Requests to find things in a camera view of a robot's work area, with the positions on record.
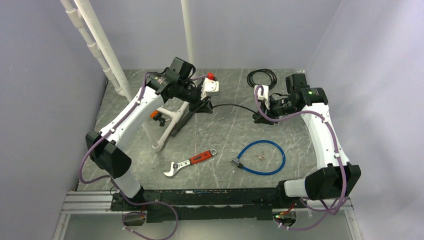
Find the silver lock keys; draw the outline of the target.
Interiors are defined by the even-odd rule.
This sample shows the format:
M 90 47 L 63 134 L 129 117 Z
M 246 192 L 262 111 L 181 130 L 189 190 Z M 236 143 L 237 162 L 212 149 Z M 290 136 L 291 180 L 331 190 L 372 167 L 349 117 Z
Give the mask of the silver lock keys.
M 261 151 L 260 154 L 256 154 L 255 157 L 258 158 L 260 161 L 264 161 L 266 159 L 264 151 Z

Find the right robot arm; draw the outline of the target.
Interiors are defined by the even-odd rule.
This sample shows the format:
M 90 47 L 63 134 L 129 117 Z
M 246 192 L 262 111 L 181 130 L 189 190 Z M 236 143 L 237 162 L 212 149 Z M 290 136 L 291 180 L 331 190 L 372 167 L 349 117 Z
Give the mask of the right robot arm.
M 268 86 L 256 85 L 254 98 L 258 109 L 255 123 L 275 124 L 300 116 L 314 147 L 317 170 L 304 178 L 283 180 L 275 194 L 276 203 L 289 207 L 295 198 L 310 200 L 348 197 L 361 176 L 344 153 L 330 116 L 329 101 L 321 87 L 310 87 L 303 73 L 285 79 L 288 96 L 274 99 Z

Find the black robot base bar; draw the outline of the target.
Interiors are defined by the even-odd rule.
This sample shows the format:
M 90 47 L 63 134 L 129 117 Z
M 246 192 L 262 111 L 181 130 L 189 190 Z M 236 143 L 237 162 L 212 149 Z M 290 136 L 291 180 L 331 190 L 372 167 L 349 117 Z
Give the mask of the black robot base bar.
M 293 213 L 303 205 L 297 197 L 286 197 L 281 187 L 229 189 L 145 190 L 142 203 L 127 202 L 114 193 L 113 212 L 144 212 L 148 223 L 178 218 L 186 220 L 256 219 L 272 220 L 278 212 Z

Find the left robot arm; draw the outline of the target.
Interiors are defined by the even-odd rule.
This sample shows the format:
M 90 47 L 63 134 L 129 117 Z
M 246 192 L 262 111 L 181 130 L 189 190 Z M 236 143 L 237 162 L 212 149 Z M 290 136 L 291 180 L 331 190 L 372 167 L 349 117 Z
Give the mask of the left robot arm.
M 124 196 L 124 204 L 131 210 L 139 209 L 145 202 L 144 188 L 131 173 L 131 158 L 124 152 L 125 145 L 150 115 L 169 99 L 177 98 L 193 106 L 195 112 L 213 113 L 210 94 L 218 91 L 214 74 L 192 77 L 196 68 L 191 63 L 175 57 L 162 72 L 147 71 L 141 87 L 128 105 L 99 132 L 90 130 L 85 141 L 87 152 L 81 164 L 91 159 L 106 175 L 94 182 L 109 178 Z

